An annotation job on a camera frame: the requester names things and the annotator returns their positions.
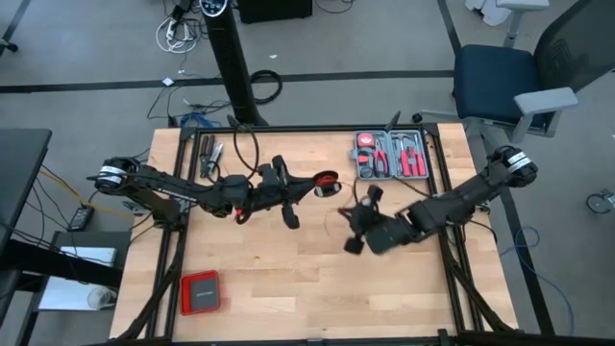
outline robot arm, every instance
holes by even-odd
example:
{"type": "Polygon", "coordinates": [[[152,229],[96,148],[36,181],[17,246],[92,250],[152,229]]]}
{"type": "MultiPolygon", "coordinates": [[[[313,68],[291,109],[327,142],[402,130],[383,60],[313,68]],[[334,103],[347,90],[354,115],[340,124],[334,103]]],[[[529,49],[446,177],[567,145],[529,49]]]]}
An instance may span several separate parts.
{"type": "Polygon", "coordinates": [[[378,212],[382,190],[371,185],[361,203],[338,211],[349,220],[355,233],[345,250],[359,254],[365,237],[370,249],[382,254],[397,245],[420,242],[442,227],[465,224],[472,219],[475,205],[498,197],[505,187],[529,185],[536,179],[537,171],[523,151],[504,146],[496,150],[474,178],[441,196],[413,203],[394,217],[378,212]]]}
{"type": "Polygon", "coordinates": [[[299,219],[293,212],[293,204],[299,203],[314,188],[321,196],[327,194],[324,190],[337,192],[340,189],[336,172],[324,171],[311,178],[297,178],[288,173],[281,156],[272,159],[272,163],[273,167],[263,164],[258,168],[262,182],[256,188],[243,175],[218,178],[213,185],[198,185],[141,165],[131,158],[106,160],[98,176],[90,179],[102,193],[128,197],[151,210],[157,224],[171,227],[184,224],[185,211],[193,203],[216,217],[227,217],[235,209],[238,224],[248,221],[254,212],[282,205],[284,223],[290,229],[297,229],[299,219]],[[162,198],[155,192],[171,198],[162,198]]]}

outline black desk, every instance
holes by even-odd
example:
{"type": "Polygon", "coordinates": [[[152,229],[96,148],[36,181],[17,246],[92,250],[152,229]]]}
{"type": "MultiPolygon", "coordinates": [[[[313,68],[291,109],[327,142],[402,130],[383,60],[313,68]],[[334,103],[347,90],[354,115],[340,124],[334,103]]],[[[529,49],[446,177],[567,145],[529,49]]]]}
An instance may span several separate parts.
{"type": "MultiPolygon", "coordinates": [[[[0,129],[0,221],[10,226],[0,224],[0,325],[6,317],[14,292],[40,292],[47,275],[69,280],[77,279],[78,275],[82,282],[110,287],[119,287],[121,282],[122,270],[117,266],[111,268],[84,259],[74,259],[11,238],[11,227],[17,223],[42,165],[50,138],[49,130],[0,129]],[[41,276],[25,274],[23,271],[41,276]]],[[[96,246],[101,246],[100,239],[96,246]]]]}
{"type": "MultiPolygon", "coordinates": [[[[51,138],[49,130],[0,129],[0,221],[15,226],[28,198],[51,138]]],[[[0,226],[0,254],[11,238],[11,231],[0,226]]],[[[0,271],[0,324],[11,303],[21,271],[0,271]]]]}

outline white cable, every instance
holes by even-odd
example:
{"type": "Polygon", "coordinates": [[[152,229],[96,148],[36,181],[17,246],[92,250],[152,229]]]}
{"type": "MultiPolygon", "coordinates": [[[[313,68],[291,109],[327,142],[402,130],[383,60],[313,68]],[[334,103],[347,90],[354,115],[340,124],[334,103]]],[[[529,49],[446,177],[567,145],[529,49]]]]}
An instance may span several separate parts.
{"type": "Polygon", "coordinates": [[[169,26],[172,25],[172,19],[173,18],[171,16],[166,17],[166,19],[164,19],[164,21],[157,28],[156,43],[158,44],[158,47],[164,52],[173,53],[173,54],[184,54],[184,53],[191,51],[192,49],[194,49],[194,47],[196,47],[197,37],[193,37],[190,34],[190,31],[188,30],[188,25],[186,23],[184,23],[184,39],[175,40],[175,39],[169,39],[167,37],[166,38],[166,46],[167,46],[166,48],[164,48],[162,44],[160,43],[160,31],[162,31],[162,29],[164,29],[167,24],[169,26]]]}

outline red box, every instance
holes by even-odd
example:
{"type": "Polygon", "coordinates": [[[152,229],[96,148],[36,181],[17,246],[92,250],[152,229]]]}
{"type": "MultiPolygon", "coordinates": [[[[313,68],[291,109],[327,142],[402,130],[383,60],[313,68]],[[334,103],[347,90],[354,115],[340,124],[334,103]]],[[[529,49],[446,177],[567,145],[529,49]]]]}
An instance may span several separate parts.
{"type": "Polygon", "coordinates": [[[220,308],[220,286],[215,270],[182,278],[182,315],[220,308]]]}

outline wooden table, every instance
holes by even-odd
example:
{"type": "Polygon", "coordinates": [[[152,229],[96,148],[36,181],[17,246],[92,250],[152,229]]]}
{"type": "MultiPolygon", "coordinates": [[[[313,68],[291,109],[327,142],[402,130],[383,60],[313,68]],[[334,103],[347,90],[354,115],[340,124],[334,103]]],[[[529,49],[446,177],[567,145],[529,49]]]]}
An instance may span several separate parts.
{"type": "MultiPolygon", "coordinates": [[[[476,174],[463,128],[439,125],[453,186],[476,174]]],[[[225,143],[223,173],[246,173],[236,157],[232,136],[219,135],[225,143]]],[[[173,172],[179,130],[156,130],[148,164],[173,172]]],[[[282,155],[292,175],[312,176],[333,169],[340,181],[351,184],[356,171],[349,159],[353,133],[258,134],[260,162],[282,155]]],[[[432,145],[431,161],[438,190],[442,191],[432,145]]],[[[239,150],[254,161],[254,144],[239,136],[239,150]]],[[[184,178],[191,145],[186,145],[184,178]]],[[[197,183],[207,182],[197,178],[197,183]]],[[[428,191],[426,182],[414,182],[428,191]]],[[[396,210],[421,199],[399,182],[379,183],[384,189],[381,211],[396,210]]],[[[368,184],[359,183],[359,195],[368,184]]],[[[272,340],[305,338],[356,338],[432,336],[446,328],[455,333],[451,303],[437,236],[419,244],[398,247],[384,256],[369,250],[356,257],[343,251],[351,235],[348,223],[335,211],[351,204],[345,186],[332,198],[306,196],[295,207],[299,230],[289,230],[280,208],[259,212],[243,225],[218,219],[202,210],[190,213],[183,275],[217,270],[222,304],[219,310],[190,316],[178,313],[174,341],[272,340]]],[[[488,224],[485,214],[475,220],[488,224]]],[[[134,230],[135,235],[151,224],[134,230]]],[[[515,315],[493,236],[481,226],[466,227],[466,247],[476,287],[502,319],[515,326],[515,315]]],[[[111,336],[124,332],[152,292],[161,232],[151,231],[132,246],[111,327],[111,336]]],[[[175,249],[172,239],[169,260],[175,249]]],[[[466,325],[471,325],[463,290],[460,297],[466,325]]],[[[160,304],[159,334],[163,330],[167,299],[160,304]]]]}

